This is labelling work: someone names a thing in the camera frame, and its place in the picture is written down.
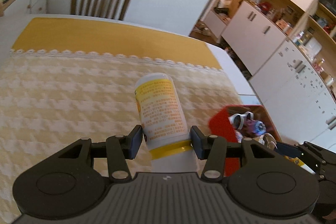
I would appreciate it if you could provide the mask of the person's right hand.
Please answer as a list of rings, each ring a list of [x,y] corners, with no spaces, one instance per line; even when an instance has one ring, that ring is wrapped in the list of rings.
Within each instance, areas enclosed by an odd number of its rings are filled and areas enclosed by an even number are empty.
[[[334,209],[329,215],[322,217],[323,224],[336,224],[336,210]]]

